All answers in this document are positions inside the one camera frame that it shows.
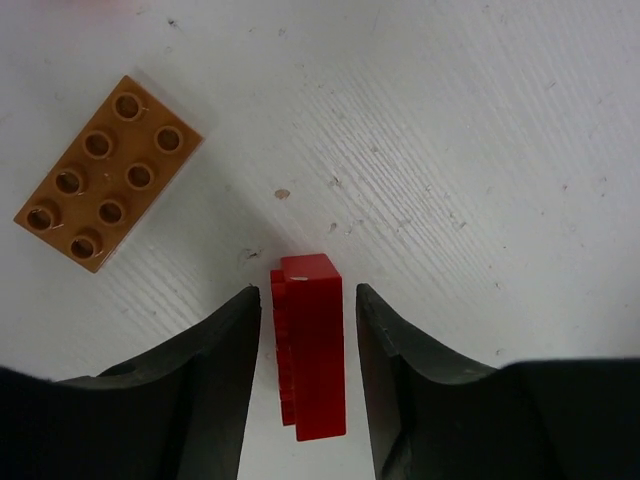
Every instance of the wood grain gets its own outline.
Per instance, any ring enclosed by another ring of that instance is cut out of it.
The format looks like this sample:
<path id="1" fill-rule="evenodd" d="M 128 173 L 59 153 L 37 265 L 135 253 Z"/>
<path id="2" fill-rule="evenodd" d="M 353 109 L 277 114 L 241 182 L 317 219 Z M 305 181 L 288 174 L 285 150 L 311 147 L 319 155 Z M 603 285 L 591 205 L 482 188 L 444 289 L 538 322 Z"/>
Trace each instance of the wood grain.
<path id="1" fill-rule="evenodd" d="M 0 16 L 2 363 L 97 373 L 325 252 L 350 433 L 280 428 L 265 318 L 240 478 L 369 479 L 357 282 L 491 365 L 638 354 L 638 2 L 81 3 Z M 207 140 L 89 277 L 10 220 L 136 71 Z"/>

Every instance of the red lego brick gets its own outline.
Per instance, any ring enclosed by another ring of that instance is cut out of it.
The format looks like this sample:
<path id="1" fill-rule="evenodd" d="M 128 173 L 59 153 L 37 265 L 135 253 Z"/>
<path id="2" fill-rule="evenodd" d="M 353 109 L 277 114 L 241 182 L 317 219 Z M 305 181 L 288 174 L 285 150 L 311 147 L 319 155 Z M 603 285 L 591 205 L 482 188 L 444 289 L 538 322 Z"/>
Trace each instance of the red lego brick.
<path id="1" fill-rule="evenodd" d="M 342 278 L 324 255 L 271 272 L 282 423 L 298 441 L 347 432 Z"/>

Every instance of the lego stud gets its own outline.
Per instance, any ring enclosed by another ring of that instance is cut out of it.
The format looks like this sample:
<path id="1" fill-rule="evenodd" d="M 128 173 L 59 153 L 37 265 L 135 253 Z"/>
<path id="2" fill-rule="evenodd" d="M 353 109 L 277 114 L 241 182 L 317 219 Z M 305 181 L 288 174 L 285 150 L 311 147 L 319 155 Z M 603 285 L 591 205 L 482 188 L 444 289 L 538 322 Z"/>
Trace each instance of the lego stud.
<path id="1" fill-rule="evenodd" d="M 60 224 L 60 209 L 51 200 L 34 205 L 27 213 L 27 225 L 36 232 L 44 232 Z"/>
<path id="2" fill-rule="evenodd" d="M 115 148 L 115 142 L 104 130 L 91 130 L 84 136 L 82 149 L 94 160 L 109 158 Z"/>
<path id="3" fill-rule="evenodd" d="M 144 113 L 144 105 L 140 97 L 129 92 L 117 95 L 111 104 L 111 108 L 115 116 L 123 122 L 140 120 Z"/>
<path id="4" fill-rule="evenodd" d="M 83 230 L 73 238 L 69 249 L 77 260 L 88 260 L 102 251 L 102 237 L 93 229 Z"/>
<path id="5" fill-rule="evenodd" d="M 55 177 L 56 190 L 66 196 L 81 194 L 85 191 L 86 183 L 85 171 L 77 165 L 63 168 Z"/>
<path id="6" fill-rule="evenodd" d="M 98 207 L 100 221 L 110 227 L 122 223 L 126 214 L 124 203 L 113 198 L 102 201 Z"/>
<path id="7" fill-rule="evenodd" d="M 134 190 L 146 190 L 153 185 L 155 178 L 156 175 L 149 165 L 136 162 L 127 169 L 125 180 Z"/>
<path id="8" fill-rule="evenodd" d="M 158 150 L 167 155 L 176 153 L 182 147 L 182 132 L 176 127 L 165 125 L 160 127 L 154 137 Z"/>

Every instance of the orange lego brick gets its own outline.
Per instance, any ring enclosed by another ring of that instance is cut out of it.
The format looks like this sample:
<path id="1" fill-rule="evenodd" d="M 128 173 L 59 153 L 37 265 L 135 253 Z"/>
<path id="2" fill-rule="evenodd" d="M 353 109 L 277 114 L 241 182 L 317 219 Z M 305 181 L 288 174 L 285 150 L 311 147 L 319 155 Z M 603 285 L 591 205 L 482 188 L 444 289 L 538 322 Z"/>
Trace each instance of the orange lego brick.
<path id="1" fill-rule="evenodd" d="M 95 273 L 200 142 L 125 76 L 14 221 Z"/>

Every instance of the white table surface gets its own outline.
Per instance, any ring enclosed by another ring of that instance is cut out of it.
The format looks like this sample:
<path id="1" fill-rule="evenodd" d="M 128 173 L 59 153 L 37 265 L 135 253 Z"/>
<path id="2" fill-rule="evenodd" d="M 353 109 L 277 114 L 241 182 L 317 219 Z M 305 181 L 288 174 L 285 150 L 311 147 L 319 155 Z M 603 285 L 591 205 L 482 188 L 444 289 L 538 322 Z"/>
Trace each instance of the white table surface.
<path id="1" fill-rule="evenodd" d="M 369 480 L 358 282 L 492 365 L 638 354 L 639 25 L 636 0 L 5 0 L 0 363 L 94 375 L 253 283 L 240 478 Z M 12 218 L 124 74 L 206 141 L 91 275 Z M 268 271 L 310 252 L 344 278 L 349 434 L 298 444 Z"/>

